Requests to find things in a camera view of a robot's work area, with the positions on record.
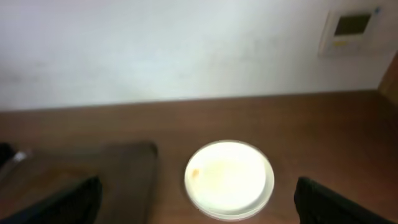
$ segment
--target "brown table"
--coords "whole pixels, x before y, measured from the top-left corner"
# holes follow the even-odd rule
[[[0,141],[52,151],[155,141],[160,174],[149,223],[219,223],[190,203],[182,179],[190,156],[220,139],[258,147],[274,168],[269,204],[242,223],[298,223],[300,175],[398,222],[396,121],[383,97],[359,91],[0,113]]]

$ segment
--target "wooden table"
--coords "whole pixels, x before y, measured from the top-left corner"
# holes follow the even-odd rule
[[[301,175],[398,222],[396,120],[378,93],[359,91],[0,113],[0,141],[54,151],[156,142],[149,223],[220,223],[190,203],[182,183],[190,156],[220,139],[258,147],[274,168],[271,200],[242,223],[299,223],[293,194]]]

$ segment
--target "thermostat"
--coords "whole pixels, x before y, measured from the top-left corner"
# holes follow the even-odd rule
[[[362,11],[331,11],[326,20],[319,55],[346,55],[360,52],[372,35],[379,7]]]

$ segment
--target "black object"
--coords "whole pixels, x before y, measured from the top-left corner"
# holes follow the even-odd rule
[[[393,224],[307,177],[298,179],[294,202],[301,224]]]
[[[101,205],[102,192],[99,178],[92,177],[0,220],[0,224],[92,224]]]
[[[11,158],[15,156],[16,152],[8,143],[0,143],[0,168]]]

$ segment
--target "white device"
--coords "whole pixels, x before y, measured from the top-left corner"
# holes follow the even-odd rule
[[[327,56],[360,52],[374,30],[379,13],[380,7],[329,12],[318,54]]]

